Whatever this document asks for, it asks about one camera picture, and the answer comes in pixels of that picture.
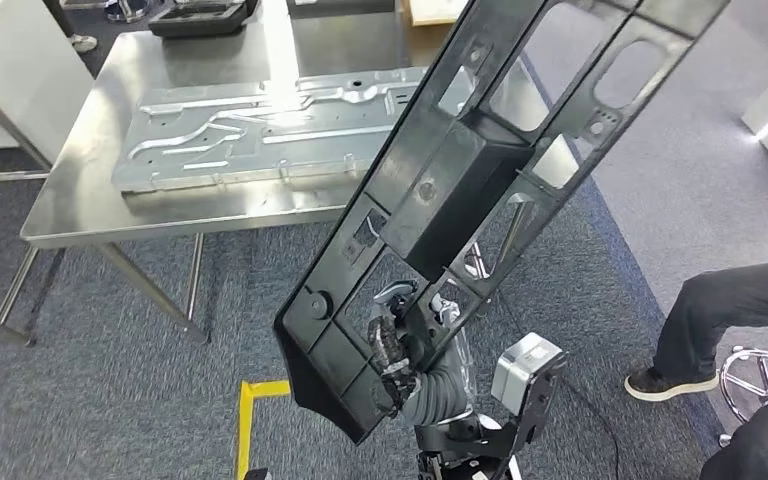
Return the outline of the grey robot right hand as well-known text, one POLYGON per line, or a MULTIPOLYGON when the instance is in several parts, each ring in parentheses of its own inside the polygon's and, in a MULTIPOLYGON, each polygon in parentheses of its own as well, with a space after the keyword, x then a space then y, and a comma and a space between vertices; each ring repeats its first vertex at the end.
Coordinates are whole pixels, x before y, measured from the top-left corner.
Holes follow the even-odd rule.
POLYGON ((476 396, 474 359, 464 332, 451 340, 446 352, 425 372, 410 366, 406 347, 399 340, 396 321, 417 291, 413 280, 400 280, 373 297, 380 314, 371 319, 367 342, 371 363, 380 372, 392 399, 391 413, 399 413, 415 426, 451 422, 473 412, 476 396))

